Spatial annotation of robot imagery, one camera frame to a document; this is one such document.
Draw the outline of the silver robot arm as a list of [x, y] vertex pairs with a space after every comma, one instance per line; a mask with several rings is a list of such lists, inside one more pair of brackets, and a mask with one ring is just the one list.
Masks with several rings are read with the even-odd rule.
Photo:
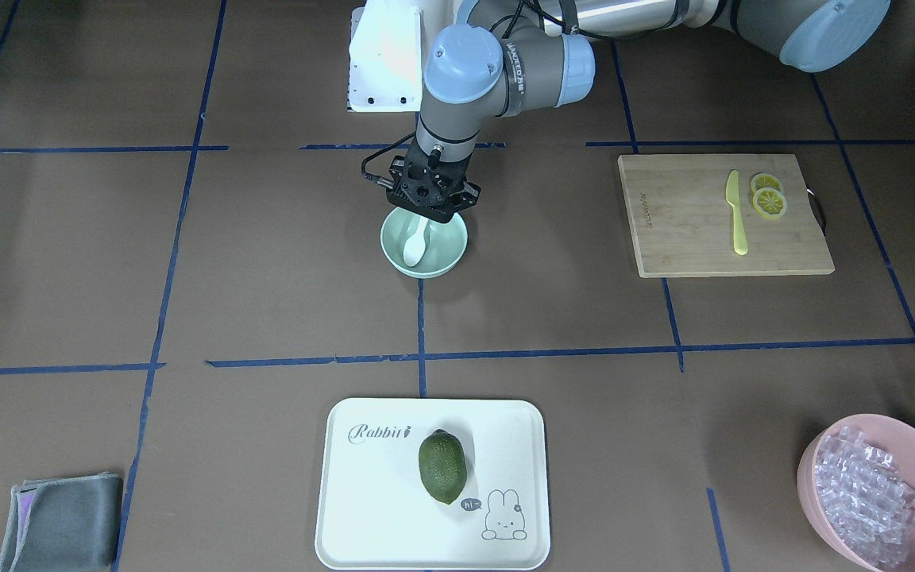
[[714, 26], [816, 73], [859, 50], [889, 10], [887, 1], [464, 1], [420, 59], [410, 148], [386, 176], [366, 178], [393, 206], [448, 223], [480, 198], [467, 170], [484, 122], [587, 97], [595, 42]]

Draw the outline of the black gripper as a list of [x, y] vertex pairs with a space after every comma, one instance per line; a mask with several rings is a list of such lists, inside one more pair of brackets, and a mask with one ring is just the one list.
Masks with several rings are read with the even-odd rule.
[[431, 221], [447, 223], [459, 211], [478, 203], [481, 188], [467, 178], [471, 157], [457, 162], [440, 160], [432, 166], [431, 156], [419, 148], [413, 148], [409, 149], [404, 159], [404, 178], [407, 179], [404, 191], [407, 198], [389, 200], [393, 206]]

